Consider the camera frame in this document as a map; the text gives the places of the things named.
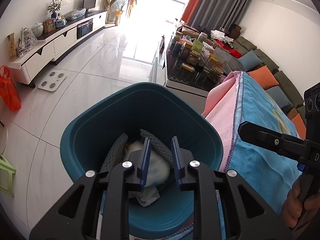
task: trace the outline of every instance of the blue vase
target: blue vase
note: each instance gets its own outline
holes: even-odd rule
[[[51,18],[56,19],[56,18],[57,18],[57,13],[54,12],[54,13],[51,15]]]

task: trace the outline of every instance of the silver screw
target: silver screw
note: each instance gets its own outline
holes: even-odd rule
[[[93,177],[95,174],[96,174],[96,173],[95,173],[94,171],[87,171],[87,172],[85,173],[85,175],[86,175],[88,178]]]
[[[235,177],[237,176],[237,172],[235,170],[228,170],[227,171],[227,174],[230,176],[230,177]]]
[[[130,168],[132,166],[132,162],[124,162],[122,163],[122,167],[124,168]]]
[[[191,162],[190,162],[190,165],[191,165],[192,167],[199,167],[200,162],[198,162],[198,161],[191,161]]]

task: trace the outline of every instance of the computer monitor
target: computer monitor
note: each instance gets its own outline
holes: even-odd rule
[[[83,0],[83,8],[86,8],[86,14],[89,14],[91,12],[89,12],[88,10],[91,8],[95,8],[96,6],[96,0]]]

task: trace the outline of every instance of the teal trash can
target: teal trash can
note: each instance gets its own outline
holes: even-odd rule
[[[99,171],[114,141],[125,132],[139,139],[140,129],[171,149],[177,136],[181,148],[218,170],[223,147],[217,131],[187,103],[163,86],[137,83],[98,102],[65,129],[60,143],[63,165],[72,181],[86,171]],[[158,239],[177,232],[193,214],[193,192],[172,183],[149,207],[129,204],[130,234]]]

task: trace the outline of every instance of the green snack bag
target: green snack bag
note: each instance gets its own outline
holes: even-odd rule
[[[201,53],[201,50],[202,50],[203,46],[204,46],[204,45],[203,45],[200,41],[198,41],[197,39],[195,39],[195,40],[193,41],[193,43],[192,43],[192,50],[195,50],[196,52]]]

